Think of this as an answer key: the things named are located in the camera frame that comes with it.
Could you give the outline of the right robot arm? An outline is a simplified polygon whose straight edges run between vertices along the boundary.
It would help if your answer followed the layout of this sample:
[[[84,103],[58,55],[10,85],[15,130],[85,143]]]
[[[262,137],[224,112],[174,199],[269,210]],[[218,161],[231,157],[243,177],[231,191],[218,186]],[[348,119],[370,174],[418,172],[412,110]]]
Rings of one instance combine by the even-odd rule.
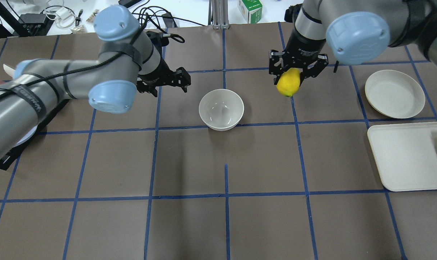
[[[329,61],[321,53],[326,43],[344,65],[414,43],[437,66],[437,0],[305,0],[284,19],[292,32],[283,51],[269,52],[274,84],[291,68],[302,70],[300,82],[318,76]]]

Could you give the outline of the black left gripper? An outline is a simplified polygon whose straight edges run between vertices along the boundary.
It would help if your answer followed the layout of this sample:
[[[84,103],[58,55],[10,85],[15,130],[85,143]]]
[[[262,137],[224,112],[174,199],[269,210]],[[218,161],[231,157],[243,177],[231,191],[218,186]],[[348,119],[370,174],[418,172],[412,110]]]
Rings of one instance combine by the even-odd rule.
[[[154,97],[159,96],[156,87],[171,86],[179,87],[184,93],[187,93],[191,85],[191,76],[184,67],[179,67],[172,71],[165,61],[161,61],[154,71],[139,75],[136,87],[139,93],[149,93]]]

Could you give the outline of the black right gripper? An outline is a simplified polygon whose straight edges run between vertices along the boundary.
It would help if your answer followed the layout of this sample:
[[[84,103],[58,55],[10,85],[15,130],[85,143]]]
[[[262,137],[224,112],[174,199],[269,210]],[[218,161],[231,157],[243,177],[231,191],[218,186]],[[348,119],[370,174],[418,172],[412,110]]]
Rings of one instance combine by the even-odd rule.
[[[326,43],[325,39],[309,39],[301,34],[291,34],[283,51],[272,49],[269,52],[269,70],[273,75],[273,84],[276,86],[283,73],[291,68],[301,69],[300,84],[308,78],[316,78],[329,64],[327,54],[321,50]]]

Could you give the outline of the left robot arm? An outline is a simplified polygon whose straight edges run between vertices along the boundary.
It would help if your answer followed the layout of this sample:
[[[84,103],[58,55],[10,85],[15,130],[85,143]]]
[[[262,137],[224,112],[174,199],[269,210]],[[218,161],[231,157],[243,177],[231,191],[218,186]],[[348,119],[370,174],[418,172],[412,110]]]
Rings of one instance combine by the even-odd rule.
[[[33,127],[66,99],[87,99],[102,112],[122,114],[136,92],[157,97],[156,87],[191,85],[188,72],[172,71],[162,58],[162,33],[148,33],[122,5],[96,15],[94,30],[103,41],[97,60],[25,60],[12,81],[0,85],[0,160]]]

